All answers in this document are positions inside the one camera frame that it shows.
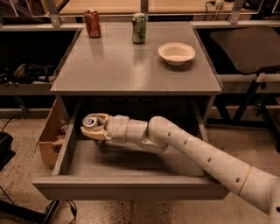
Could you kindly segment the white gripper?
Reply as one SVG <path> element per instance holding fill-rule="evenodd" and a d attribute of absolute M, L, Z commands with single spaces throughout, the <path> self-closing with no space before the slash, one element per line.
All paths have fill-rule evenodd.
<path fill-rule="evenodd" d="M 113 142 L 125 143 L 129 120 L 130 119 L 124 115 L 110 117 L 109 114 L 104 113 L 90 114 L 87 118 L 88 125 L 100 126 L 107 124 L 106 129 L 103 127 L 94 129 L 81 127 L 80 130 L 84 136 L 94 140 L 111 140 Z"/>

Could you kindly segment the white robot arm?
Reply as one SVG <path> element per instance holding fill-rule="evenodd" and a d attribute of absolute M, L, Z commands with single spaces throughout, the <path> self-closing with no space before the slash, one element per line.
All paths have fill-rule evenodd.
<path fill-rule="evenodd" d="M 280 224 L 280 178 L 217 149 L 162 116 L 148 122 L 124 115 L 89 114 L 82 120 L 82 134 L 97 141 L 133 143 L 152 152 L 172 146 L 253 207 Z"/>

